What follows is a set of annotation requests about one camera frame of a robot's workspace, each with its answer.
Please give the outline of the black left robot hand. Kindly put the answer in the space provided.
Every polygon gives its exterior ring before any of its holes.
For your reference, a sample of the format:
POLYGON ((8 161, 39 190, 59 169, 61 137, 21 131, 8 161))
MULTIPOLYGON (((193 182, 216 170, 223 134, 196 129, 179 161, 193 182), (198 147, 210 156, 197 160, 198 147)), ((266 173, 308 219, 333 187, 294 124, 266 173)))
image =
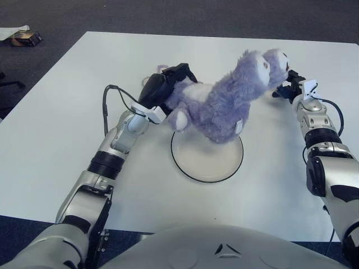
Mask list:
POLYGON ((175 84, 186 78, 197 83, 188 63, 180 63, 177 66, 165 68, 161 73, 152 74, 142 89, 138 103, 148 109, 154 106, 165 107, 166 101, 174 91, 175 84))

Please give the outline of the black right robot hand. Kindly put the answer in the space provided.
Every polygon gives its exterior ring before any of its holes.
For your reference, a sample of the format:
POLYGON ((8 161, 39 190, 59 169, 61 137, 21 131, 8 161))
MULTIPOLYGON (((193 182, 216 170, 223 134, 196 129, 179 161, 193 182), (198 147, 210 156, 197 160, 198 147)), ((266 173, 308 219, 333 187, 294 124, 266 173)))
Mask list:
POLYGON ((273 98, 282 98, 288 99, 292 104, 294 99, 302 94, 302 90, 300 88, 301 82, 304 81, 305 78, 300 76, 296 71, 289 70, 288 78, 286 79, 289 82, 289 85, 278 86, 272 93, 273 98))

